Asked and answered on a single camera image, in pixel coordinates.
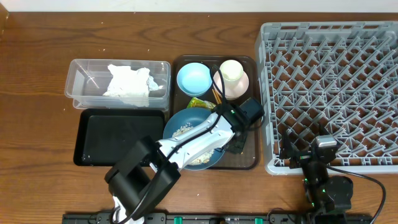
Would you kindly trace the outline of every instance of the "chopsticks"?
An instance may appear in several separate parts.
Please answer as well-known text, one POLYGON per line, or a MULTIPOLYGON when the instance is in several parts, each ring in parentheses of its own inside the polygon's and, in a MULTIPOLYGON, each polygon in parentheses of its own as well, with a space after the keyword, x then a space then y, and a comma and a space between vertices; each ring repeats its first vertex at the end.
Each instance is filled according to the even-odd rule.
POLYGON ((214 89, 212 89, 212 91, 213 91, 213 94, 214 94, 214 98, 216 98, 217 104, 221 104, 220 96, 217 94, 217 92, 214 89))

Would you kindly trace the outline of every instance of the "white wall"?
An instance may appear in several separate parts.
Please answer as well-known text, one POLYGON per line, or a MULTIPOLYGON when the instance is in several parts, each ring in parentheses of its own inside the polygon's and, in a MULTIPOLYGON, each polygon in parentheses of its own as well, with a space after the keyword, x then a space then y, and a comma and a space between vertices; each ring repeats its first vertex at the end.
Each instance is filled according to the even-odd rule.
POLYGON ((0 0, 10 12, 398 12, 398 0, 0 0))

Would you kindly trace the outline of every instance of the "clear plastic container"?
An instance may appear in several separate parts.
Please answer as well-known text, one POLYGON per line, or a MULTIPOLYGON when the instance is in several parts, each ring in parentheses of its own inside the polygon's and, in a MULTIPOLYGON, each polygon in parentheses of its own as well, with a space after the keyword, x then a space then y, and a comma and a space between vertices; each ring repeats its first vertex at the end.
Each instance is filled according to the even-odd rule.
POLYGON ((143 108, 167 111, 170 96, 170 64, 168 62, 140 60, 74 59, 69 67, 65 96, 73 98, 73 106, 86 108, 143 108), (148 68, 159 90, 150 91, 148 99, 103 96, 112 80, 108 65, 130 66, 132 70, 148 68), (143 100, 149 106, 138 107, 143 100))

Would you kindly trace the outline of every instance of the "food packet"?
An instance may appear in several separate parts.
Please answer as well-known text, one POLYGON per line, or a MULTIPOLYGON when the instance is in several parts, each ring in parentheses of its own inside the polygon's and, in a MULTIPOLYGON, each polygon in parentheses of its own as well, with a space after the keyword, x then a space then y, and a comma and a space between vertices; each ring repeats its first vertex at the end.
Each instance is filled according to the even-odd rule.
POLYGON ((212 110, 216 105, 212 102, 201 100, 196 97, 193 97, 192 100, 189 102, 187 108, 199 107, 208 110, 212 110))

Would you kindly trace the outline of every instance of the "blue bowl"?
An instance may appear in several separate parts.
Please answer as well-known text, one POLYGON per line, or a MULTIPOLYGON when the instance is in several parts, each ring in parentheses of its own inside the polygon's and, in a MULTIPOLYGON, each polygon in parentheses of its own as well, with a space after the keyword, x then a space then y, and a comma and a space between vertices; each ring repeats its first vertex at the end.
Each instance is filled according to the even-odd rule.
MULTIPOLYGON (((206 121, 206 119, 210 116, 211 112, 209 110, 203 108, 187 108, 176 113, 169 122, 166 124, 166 127, 163 132, 163 139, 168 139, 173 137, 173 133, 176 130, 180 129, 181 126, 190 123, 192 127, 196 127, 202 122, 206 121)), ((203 170, 211 167, 216 164, 221 157, 224 155, 224 151, 219 152, 217 150, 214 151, 213 155, 210 158, 210 161, 205 164, 200 164, 197 166, 187 165, 184 169, 187 170, 203 170)))
POLYGON ((210 69, 202 63, 186 64, 177 74, 177 85, 188 96, 202 96, 211 83, 210 69))

